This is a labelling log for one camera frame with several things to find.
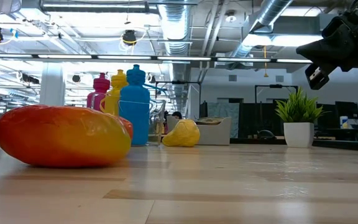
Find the pink water bottle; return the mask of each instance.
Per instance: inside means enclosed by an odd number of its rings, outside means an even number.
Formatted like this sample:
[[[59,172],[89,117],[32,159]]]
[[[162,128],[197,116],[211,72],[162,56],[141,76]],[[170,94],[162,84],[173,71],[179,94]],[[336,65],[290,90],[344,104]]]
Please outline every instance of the pink water bottle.
[[[105,78],[104,73],[100,73],[99,78],[93,80],[94,92],[90,93],[86,99],[86,107],[100,111],[100,101],[106,97],[107,91],[110,89],[110,80]]]

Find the yellow water bottle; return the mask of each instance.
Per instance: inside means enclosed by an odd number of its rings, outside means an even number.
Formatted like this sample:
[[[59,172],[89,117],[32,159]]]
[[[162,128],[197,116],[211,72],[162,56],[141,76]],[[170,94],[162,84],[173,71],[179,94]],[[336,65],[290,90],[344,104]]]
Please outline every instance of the yellow water bottle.
[[[112,115],[119,115],[119,97],[122,88],[128,85],[127,77],[124,71],[119,69],[117,75],[111,77],[112,90],[108,91],[106,97],[100,102],[100,110],[103,113],[109,113]]]

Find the potted plant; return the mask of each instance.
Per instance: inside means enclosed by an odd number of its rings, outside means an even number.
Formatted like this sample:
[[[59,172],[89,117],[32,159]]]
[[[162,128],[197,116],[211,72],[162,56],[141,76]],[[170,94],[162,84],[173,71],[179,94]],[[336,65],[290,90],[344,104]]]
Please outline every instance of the potted plant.
[[[310,147],[314,138],[314,121],[323,115],[317,108],[317,98],[308,98],[302,88],[290,93],[287,101],[277,101],[276,112],[284,121],[284,136],[288,147]]]

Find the green plant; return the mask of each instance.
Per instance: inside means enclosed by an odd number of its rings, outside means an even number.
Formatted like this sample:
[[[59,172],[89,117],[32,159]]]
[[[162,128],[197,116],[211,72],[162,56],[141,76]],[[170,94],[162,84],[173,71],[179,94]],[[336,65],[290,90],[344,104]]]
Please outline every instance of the green plant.
[[[317,108],[316,98],[308,98],[302,88],[296,93],[290,93],[288,101],[277,101],[276,112],[286,123],[314,121],[324,114],[323,107]]]

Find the ductwork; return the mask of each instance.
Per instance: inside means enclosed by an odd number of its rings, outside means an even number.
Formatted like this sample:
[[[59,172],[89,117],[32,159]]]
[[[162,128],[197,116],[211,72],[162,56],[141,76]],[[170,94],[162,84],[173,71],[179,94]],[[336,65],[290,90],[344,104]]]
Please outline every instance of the ductwork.
[[[253,15],[247,16],[243,27],[243,37],[241,44],[236,47],[230,57],[246,57],[253,46],[246,45],[245,39],[250,32],[269,33],[273,31],[273,23],[280,17],[283,11],[292,3],[293,0],[264,0],[260,10]],[[228,69],[234,69],[235,65],[229,64]]]
[[[23,0],[34,4],[35,0]],[[110,12],[110,13],[150,13],[158,14],[156,6],[150,6],[147,1],[144,4],[129,2],[122,4],[92,4],[91,2],[71,0],[40,0],[40,9],[44,12]]]
[[[161,24],[164,38],[167,40],[186,40],[190,27],[190,6],[179,4],[159,5]],[[168,55],[179,56],[188,55],[189,45],[184,43],[167,42],[165,48]],[[174,80],[190,80],[190,65],[183,63],[172,63],[170,65],[170,76]],[[183,88],[173,87],[177,110],[181,111],[186,104],[186,94]]]

